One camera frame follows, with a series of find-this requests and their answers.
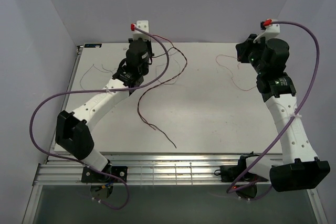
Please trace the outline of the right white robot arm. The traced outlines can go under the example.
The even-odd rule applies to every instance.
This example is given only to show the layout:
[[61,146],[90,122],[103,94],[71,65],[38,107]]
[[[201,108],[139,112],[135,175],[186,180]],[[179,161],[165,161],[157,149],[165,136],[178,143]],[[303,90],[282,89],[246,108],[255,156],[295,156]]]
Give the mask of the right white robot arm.
[[251,64],[257,73],[257,89],[278,132],[275,141],[281,145],[282,164],[265,157],[268,147],[260,155],[242,155],[235,178],[250,180],[257,175],[269,180],[277,192],[316,188],[330,165],[312,148],[298,113],[296,89],[285,73],[289,45],[282,39],[250,34],[236,50],[238,62]]

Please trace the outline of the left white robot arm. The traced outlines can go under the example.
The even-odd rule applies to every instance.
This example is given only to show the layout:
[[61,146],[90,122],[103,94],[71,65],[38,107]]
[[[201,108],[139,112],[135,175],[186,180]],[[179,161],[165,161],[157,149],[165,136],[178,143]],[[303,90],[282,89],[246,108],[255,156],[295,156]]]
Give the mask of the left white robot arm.
[[131,39],[125,58],[103,91],[71,112],[60,112],[57,117],[56,143],[77,160],[94,168],[93,175],[100,182],[111,177],[110,162],[94,148],[91,131],[113,107],[133,93],[133,90],[113,89],[132,89],[142,84],[149,73],[151,57],[149,40]]

